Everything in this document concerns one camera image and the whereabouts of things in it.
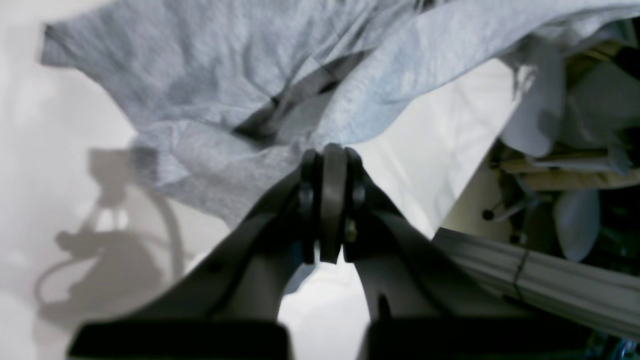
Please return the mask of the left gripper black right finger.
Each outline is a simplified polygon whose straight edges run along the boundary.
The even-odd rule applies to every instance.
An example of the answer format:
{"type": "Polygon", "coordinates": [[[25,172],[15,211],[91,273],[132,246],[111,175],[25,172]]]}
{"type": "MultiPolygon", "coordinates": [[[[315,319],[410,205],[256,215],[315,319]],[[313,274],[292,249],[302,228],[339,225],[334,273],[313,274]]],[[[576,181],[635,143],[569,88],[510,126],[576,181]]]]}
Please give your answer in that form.
{"type": "Polygon", "coordinates": [[[582,360],[587,335],[482,288],[346,153],[345,260],[365,291],[368,360],[582,360]]]}

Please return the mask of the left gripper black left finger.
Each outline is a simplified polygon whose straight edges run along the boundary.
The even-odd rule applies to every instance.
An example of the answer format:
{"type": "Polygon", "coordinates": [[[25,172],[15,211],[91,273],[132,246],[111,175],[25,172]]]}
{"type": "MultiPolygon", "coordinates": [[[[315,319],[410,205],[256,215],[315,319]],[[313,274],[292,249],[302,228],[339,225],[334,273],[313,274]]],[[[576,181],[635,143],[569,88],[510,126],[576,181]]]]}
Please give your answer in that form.
{"type": "Polygon", "coordinates": [[[289,358],[278,314],[290,280],[314,261],[319,159],[307,150],[170,290],[123,317],[83,325],[67,356],[289,358]]]}

